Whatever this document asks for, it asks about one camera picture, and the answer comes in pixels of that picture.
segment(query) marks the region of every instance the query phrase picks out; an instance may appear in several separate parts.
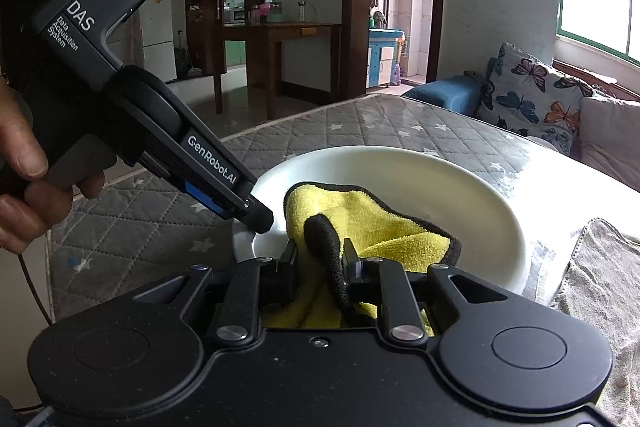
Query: white refrigerator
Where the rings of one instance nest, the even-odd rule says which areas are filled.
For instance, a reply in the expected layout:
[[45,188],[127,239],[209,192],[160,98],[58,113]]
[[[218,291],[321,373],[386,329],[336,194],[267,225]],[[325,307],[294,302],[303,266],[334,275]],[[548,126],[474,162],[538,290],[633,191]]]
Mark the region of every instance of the white refrigerator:
[[145,70],[164,82],[175,80],[171,0],[146,0],[139,11]]

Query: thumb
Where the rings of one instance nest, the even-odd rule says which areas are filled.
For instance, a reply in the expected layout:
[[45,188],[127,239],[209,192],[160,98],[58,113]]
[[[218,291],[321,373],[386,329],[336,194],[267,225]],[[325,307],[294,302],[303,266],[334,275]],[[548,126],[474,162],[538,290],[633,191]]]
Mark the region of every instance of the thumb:
[[3,78],[0,78],[0,154],[27,180],[44,176],[49,168],[42,147]]

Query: yellow cloth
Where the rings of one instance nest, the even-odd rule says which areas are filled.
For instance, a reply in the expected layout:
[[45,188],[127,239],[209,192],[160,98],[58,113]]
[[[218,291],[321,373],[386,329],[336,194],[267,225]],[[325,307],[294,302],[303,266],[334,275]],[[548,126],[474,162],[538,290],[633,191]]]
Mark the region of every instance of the yellow cloth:
[[[264,314],[267,327],[340,327],[340,310],[326,282],[331,271],[325,270],[317,257],[318,250],[330,250],[332,245],[330,241],[327,245],[314,245],[316,255],[313,255],[305,242],[305,223],[309,225],[308,220],[319,214],[326,216],[337,234],[340,257],[348,237],[359,257],[393,259],[408,271],[426,272],[430,264],[439,263],[447,254],[457,260],[460,244],[455,238],[430,232],[428,229],[445,233],[431,223],[415,220],[421,226],[383,206],[357,187],[319,184],[292,187],[286,197],[285,215],[287,234],[298,246],[298,289],[292,303]],[[376,307],[372,305],[362,305],[360,312],[376,317]]]

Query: dark doorway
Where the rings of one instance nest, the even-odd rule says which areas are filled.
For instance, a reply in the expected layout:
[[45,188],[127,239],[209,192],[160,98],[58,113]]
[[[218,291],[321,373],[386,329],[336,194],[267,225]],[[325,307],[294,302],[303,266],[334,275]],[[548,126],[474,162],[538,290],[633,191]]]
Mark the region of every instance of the dark doorway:
[[47,0],[0,0],[0,72],[20,90],[23,71],[29,69],[25,43],[18,48],[18,35],[29,17]]

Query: orange butterfly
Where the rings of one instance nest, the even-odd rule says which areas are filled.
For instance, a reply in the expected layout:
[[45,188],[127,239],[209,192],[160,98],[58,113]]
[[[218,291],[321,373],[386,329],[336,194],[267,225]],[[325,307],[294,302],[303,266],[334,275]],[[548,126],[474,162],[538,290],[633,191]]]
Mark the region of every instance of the orange butterfly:
[[580,128],[580,109],[569,112],[571,106],[567,110],[564,109],[564,105],[559,100],[556,100],[551,104],[551,112],[548,112],[545,117],[545,123],[558,123],[563,121],[572,133],[578,132]]

